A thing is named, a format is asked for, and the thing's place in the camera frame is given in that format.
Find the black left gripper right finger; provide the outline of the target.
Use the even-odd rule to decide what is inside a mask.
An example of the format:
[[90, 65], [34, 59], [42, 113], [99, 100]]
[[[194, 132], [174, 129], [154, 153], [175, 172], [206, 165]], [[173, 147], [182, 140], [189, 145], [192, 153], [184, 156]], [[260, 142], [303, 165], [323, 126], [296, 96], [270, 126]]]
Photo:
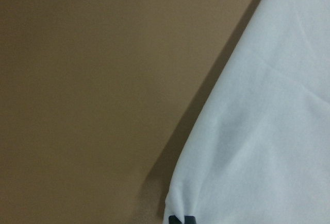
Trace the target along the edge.
[[184, 224], [195, 224], [195, 217], [194, 216], [185, 216]]

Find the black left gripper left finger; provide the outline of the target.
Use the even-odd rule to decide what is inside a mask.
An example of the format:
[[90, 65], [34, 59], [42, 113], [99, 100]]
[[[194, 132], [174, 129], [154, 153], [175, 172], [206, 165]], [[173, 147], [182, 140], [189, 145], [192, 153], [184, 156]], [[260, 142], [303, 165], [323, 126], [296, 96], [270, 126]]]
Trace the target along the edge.
[[175, 215], [169, 216], [168, 221], [169, 224], [182, 224], [182, 222]]

